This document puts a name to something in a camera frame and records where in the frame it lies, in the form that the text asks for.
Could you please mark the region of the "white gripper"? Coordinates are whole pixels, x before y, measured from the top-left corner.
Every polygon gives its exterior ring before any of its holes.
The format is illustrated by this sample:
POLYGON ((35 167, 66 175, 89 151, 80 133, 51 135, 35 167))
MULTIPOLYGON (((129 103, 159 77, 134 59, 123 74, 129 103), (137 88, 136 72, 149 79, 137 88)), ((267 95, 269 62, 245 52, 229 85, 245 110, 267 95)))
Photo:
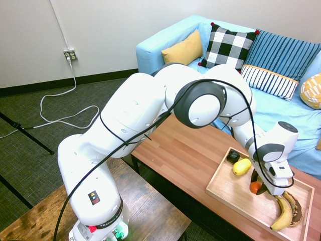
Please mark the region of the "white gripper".
POLYGON ((288 162, 260 162, 257 171, 253 170, 251 174, 250 183, 256 182, 256 195, 269 190, 273 196, 278 196, 284 193, 288 180, 288 162))

